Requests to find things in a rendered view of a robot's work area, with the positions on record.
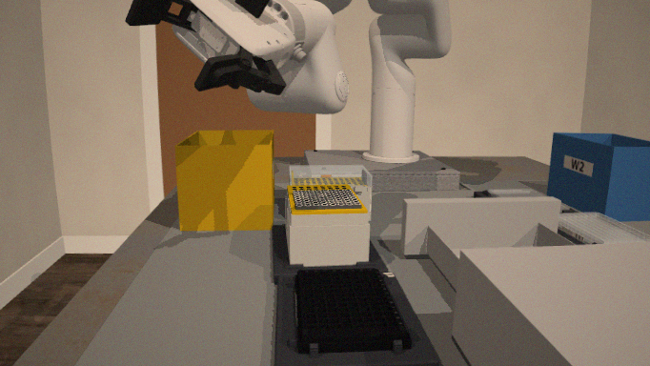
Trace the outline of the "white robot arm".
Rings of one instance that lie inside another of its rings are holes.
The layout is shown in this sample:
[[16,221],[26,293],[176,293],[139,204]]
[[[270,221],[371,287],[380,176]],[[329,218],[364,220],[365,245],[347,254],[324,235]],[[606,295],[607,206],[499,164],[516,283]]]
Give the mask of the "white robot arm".
[[[286,87],[280,95],[246,88],[250,101],[266,112],[341,112],[349,96],[349,83],[335,41],[333,14],[352,0],[275,1],[289,12],[295,28],[295,49],[286,66],[279,69]],[[364,152],[362,158],[378,163],[414,163],[419,160],[419,155],[413,153],[416,79],[405,59],[435,59],[449,52],[449,0],[368,3],[374,12],[383,15],[375,18],[369,28],[370,151]]]

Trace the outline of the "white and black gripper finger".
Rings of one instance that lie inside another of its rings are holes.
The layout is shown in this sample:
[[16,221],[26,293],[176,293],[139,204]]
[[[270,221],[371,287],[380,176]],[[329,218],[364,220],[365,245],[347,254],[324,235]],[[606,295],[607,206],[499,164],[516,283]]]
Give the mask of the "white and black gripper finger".
[[[184,6],[179,15],[168,12],[173,2]],[[157,25],[162,20],[195,31],[191,27],[192,22],[187,19],[191,11],[197,13],[198,10],[200,9],[191,0],[133,0],[125,21],[129,26],[145,26]]]
[[[257,69],[252,67],[253,61]],[[253,56],[241,46],[238,54],[209,58],[194,82],[199,92],[227,85],[236,90],[242,86],[275,95],[280,95],[286,87],[272,59],[265,61]]]

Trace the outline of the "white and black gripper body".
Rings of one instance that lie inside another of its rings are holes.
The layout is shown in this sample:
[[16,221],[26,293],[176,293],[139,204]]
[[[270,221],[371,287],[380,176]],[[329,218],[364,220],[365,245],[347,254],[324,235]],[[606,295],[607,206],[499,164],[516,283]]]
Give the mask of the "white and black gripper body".
[[[295,49],[295,28],[291,15],[279,2],[270,0],[272,6],[267,5],[255,18],[235,0],[191,1],[213,22],[199,10],[191,11],[187,20],[196,32],[173,25],[173,33],[204,64],[211,57],[238,54],[240,46],[265,61],[272,59],[278,69],[289,61]],[[278,6],[281,11],[277,11]]]

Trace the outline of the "blue open-top bin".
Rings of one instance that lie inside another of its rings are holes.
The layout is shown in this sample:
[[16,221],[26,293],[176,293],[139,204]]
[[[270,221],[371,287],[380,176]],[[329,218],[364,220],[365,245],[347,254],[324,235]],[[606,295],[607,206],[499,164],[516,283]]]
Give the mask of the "blue open-top bin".
[[547,195],[583,213],[650,221],[650,141],[553,132]]

